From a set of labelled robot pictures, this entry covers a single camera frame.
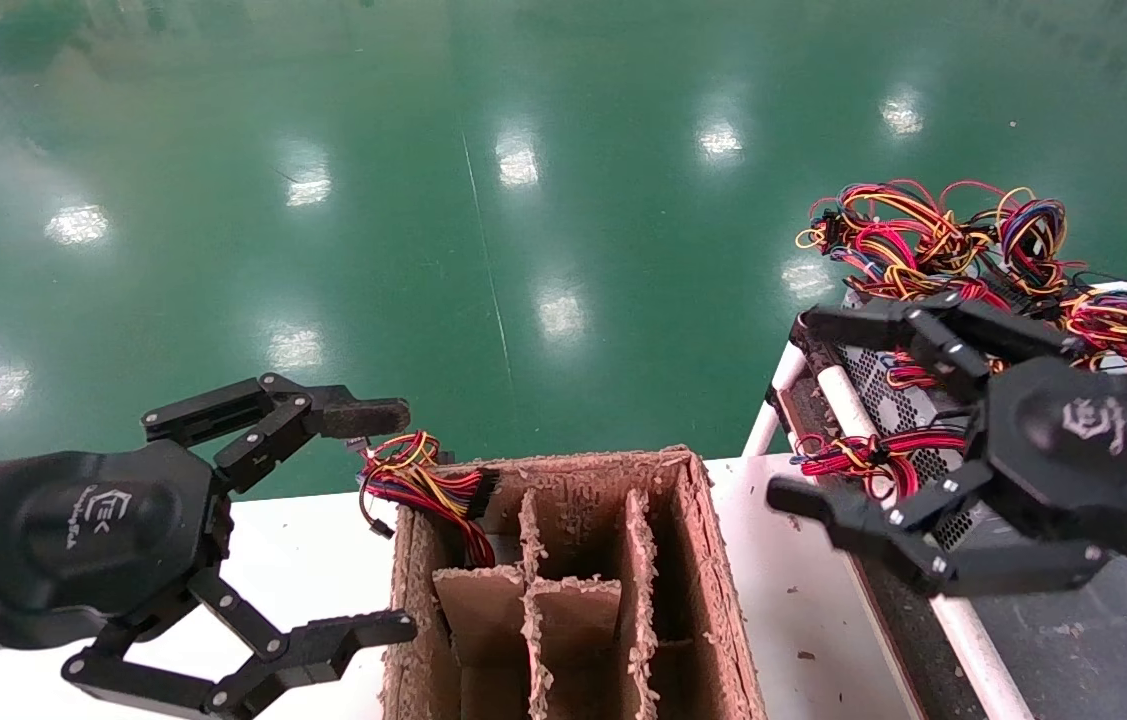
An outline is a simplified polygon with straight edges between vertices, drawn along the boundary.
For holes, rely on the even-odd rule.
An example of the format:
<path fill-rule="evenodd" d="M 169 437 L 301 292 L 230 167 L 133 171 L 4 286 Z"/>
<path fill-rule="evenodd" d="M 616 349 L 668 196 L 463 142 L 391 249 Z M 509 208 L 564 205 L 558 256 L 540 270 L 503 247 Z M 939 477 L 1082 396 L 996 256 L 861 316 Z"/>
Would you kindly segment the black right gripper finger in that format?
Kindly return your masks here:
<path fill-rule="evenodd" d="M 857 309 L 811 306 L 799 323 L 832 345 L 905 352 L 957 401 L 985 395 L 994 375 L 992 357 L 1005 361 L 1008 372 L 1021 377 L 1061 383 L 1084 377 L 1083 370 L 1071 364 L 1074 343 L 1065 334 L 957 292 L 914 302 L 875 299 Z"/>
<path fill-rule="evenodd" d="M 912 592 L 929 598 L 1072 592 L 1110 562 L 1103 548 L 1079 541 L 960 546 L 950 552 L 928 542 L 932 525 L 978 498 L 993 479 L 984 462 L 966 462 L 942 482 L 882 509 L 843 489 L 773 477 L 767 506 L 819 521 L 832 546 L 879 562 Z"/>

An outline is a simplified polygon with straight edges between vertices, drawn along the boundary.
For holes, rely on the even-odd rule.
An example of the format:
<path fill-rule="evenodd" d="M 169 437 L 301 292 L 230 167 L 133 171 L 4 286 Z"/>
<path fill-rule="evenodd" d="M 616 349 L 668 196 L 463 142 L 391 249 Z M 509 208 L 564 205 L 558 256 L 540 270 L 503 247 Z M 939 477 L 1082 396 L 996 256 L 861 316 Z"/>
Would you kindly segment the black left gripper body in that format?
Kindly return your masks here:
<path fill-rule="evenodd" d="M 171 606 L 228 555 L 230 501 L 170 441 L 0 462 L 0 650 L 51 650 Z"/>

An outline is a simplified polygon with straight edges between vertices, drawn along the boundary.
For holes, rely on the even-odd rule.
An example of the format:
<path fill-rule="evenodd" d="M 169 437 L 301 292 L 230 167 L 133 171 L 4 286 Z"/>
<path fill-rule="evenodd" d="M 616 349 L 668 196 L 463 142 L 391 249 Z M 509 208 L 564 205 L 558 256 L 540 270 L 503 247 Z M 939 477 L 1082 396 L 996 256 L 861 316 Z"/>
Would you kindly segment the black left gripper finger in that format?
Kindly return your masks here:
<path fill-rule="evenodd" d="M 143 416 L 148 442 L 189 448 L 237 433 L 214 465 L 229 491 L 245 494 L 316 437 L 367 439 L 403 432 L 403 398 L 357 398 L 347 386 L 301 386 L 278 373 L 246 379 Z"/>
<path fill-rule="evenodd" d="M 408 643 L 418 634 L 412 616 L 398 608 L 320 619 L 279 632 L 216 569 L 194 574 L 171 601 L 171 606 L 141 620 L 112 620 L 92 645 L 61 667 L 61 678 L 95 700 L 156 714 L 257 719 L 289 691 L 339 682 L 358 651 Z M 144 630 L 176 623 L 171 607 L 187 614 L 196 605 L 251 651 L 234 673 L 210 681 L 127 660 L 125 655 Z"/>

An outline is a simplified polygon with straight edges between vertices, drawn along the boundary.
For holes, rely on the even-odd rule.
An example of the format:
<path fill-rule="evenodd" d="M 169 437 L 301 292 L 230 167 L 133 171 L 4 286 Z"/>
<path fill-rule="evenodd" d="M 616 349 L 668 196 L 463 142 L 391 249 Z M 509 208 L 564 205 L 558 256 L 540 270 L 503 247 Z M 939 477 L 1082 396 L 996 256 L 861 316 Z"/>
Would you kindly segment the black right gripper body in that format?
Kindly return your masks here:
<path fill-rule="evenodd" d="M 992 377 L 983 459 L 984 503 L 1024 536 L 1127 555 L 1127 374 L 1046 357 Z"/>

